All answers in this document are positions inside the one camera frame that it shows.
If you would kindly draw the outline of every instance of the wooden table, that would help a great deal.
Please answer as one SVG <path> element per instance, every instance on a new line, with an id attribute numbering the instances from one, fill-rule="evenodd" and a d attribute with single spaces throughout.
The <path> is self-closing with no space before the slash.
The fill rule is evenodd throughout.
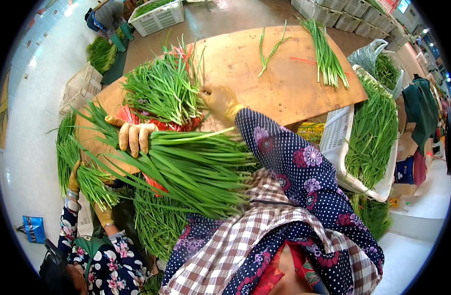
<path id="1" fill-rule="evenodd" d="M 263 41 L 265 58 L 280 40 L 282 30 L 283 27 L 266 28 Z M 296 57 L 316 60 L 312 36 L 301 26 L 287 27 L 285 37 L 291 36 L 292 39 L 280 46 L 268 63 L 267 71 L 257 78 L 262 69 L 258 48 L 262 31 L 263 28 L 256 28 L 198 41 L 196 44 L 198 53 L 206 46 L 205 82 L 231 87 L 240 103 L 269 116 L 281 125 L 292 124 L 367 99 L 357 75 L 330 37 L 328 37 L 330 47 L 339 59 L 344 72 L 349 73 L 347 80 L 350 89 L 345 89 L 341 80 L 338 89 L 324 86 L 322 74 L 320 74 L 321 82 L 317 82 L 317 64 L 290 59 Z M 110 115 L 116 114 L 121 106 L 125 95 L 121 88 L 123 81 L 125 77 L 119 78 L 97 96 Z M 82 118 L 78 118 L 77 123 L 80 126 L 91 126 Z M 228 125 L 232 124 L 224 124 L 214 116 L 209 116 L 201 130 L 217 131 Z M 115 152 L 114 149 L 94 140 L 93 135 L 96 134 L 92 130 L 79 129 L 80 141 L 89 147 L 93 154 Z M 128 172 L 137 172 L 134 167 L 121 162 L 116 163 Z"/>

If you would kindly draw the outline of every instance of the hand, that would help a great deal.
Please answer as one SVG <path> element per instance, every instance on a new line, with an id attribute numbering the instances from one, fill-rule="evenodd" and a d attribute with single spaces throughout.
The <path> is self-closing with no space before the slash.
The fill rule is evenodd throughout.
<path id="1" fill-rule="evenodd" d="M 235 92 L 227 86 L 208 85 L 202 87 L 198 96 L 213 112 L 224 115 L 232 122 L 235 121 L 235 116 L 239 110 L 245 108 L 238 102 Z"/>
<path id="2" fill-rule="evenodd" d="M 81 164 L 81 162 L 78 160 L 78 162 L 76 162 L 75 167 L 73 168 L 73 170 L 71 171 L 71 174 L 69 176 L 68 188 L 72 192 L 79 192 L 79 184 L 78 184 L 78 181 L 76 180 L 76 174 L 78 172 L 78 168 L 79 168 L 80 164 Z"/>
<path id="3" fill-rule="evenodd" d="M 121 150 L 127 150 L 127 143 L 130 147 L 130 154 L 136 158 L 139 156 L 140 150 L 145 154 L 148 153 L 148 135 L 154 131 L 158 131 L 155 124 L 131 124 L 124 120 L 107 116 L 104 120 L 114 126 L 120 127 L 119 146 Z"/>
<path id="4" fill-rule="evenodd" d="M 102 227 L 105 227 L 108 223 L 114 223 L 112 219 L 112 209 L 109 206 L 104 206 L 106 209 L 104 211 L 99 207 L 98 203 L 94 204 L 94 211 L 96 212 L 97 218 L 101 222 Z"/>

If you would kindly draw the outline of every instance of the floral print shirt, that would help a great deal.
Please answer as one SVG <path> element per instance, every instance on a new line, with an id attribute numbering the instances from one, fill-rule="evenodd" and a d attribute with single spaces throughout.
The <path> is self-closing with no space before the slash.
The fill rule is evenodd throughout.
<path id="1" fill-rule="evenodd" d="M 60 226 L 58 249 L 66 253 L 68 263 L 77 262 L 85 272 L 88 271 L 89 294 L 136 295 L 140 292 L 150 273 L 144 267 L 142 255 L 124 231 L 109 236 L 112 244 L 102 245 L 94 255 L 91 266 L 86 269 L 91 257 L 85 249 L 73 243 L 78 233 L 78 213 L 63 207 Z"/>
<path id="2" fill-rule="evenodd" d="M 242 109 L 235 124 L 250 150 L 279 182 L 288 199 L 306 208 L 326 229 L 351 239 L 383 274 L 384 255 L 370 231 L 353 212 L 348 197 L 337 186 L 335 168 L 311 144 L 296 133 L 251 109 Z M 189 214 L 165 270 L 162 286 L 211 239 L 222 221 Z M 349 250 L 326 253 L 324 245 L 306 222 L 291 222 L 267 233 L 248 254 L 222 292 L 251 294 L 276 252 L 286 241 L 298 243 L 330 294 L 353 295 L 352 257 Z"/>

